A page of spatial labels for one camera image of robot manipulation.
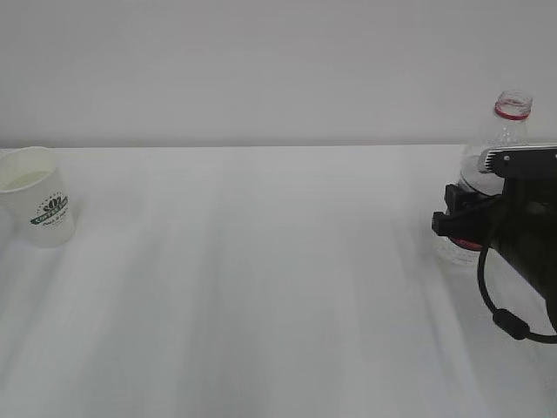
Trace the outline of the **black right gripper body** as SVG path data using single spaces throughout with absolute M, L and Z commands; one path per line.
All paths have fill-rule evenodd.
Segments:
M 555 300 L 556 177 L 504 179 L 502 198 L 507 211 L 494 249 L 544 300 Z

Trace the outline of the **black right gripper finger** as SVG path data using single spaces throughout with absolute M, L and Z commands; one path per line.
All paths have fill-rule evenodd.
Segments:
M 500 204 L 470 206 L 451 213 L 434 212 L 432 230 L 440 237 L 489 248 L 500 223 Z
M 499 195 L 487 196 L 455 184 L 446 185 L 444 201 L 446 215 L 495 216 L 500 213 Z

